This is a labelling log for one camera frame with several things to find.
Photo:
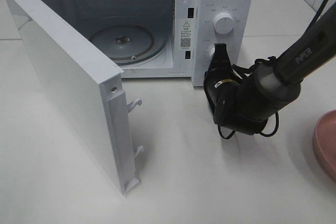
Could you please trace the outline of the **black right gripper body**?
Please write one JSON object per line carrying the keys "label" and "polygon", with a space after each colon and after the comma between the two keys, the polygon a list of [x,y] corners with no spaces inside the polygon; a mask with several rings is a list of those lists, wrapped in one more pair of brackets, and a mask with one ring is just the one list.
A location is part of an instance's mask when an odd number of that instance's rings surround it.
{"label": "black right gripper body", "polygon": [[234,74],[229,60],[211,60],[204,75],[203,88],[209,107],[214,109],[219,96],[226,86],[240,84],[240,79]]}

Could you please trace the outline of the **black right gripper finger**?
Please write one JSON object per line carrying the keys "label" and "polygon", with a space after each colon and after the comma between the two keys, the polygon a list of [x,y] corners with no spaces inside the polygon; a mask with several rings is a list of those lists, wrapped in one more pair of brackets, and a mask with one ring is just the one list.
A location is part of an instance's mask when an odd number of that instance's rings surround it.
{"label": "black right gripper finger", "polygon": [[229,61],[229,56],[227,53],[227,45],[225,43],[215,44],[214,60],[215,61]]}

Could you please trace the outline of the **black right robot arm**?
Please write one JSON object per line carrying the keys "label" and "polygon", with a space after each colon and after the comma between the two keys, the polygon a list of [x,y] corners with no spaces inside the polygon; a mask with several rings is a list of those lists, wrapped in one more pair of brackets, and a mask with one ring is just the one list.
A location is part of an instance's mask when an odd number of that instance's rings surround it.
{"label": "black right robot arm", "polygon": [[302,80],[335,56],[335,6],[278,58],[256,59],[250,68],[231,64],[225,43],[214,49],[203,83],[214,123],[263,135],[268,118],[299,96]]}

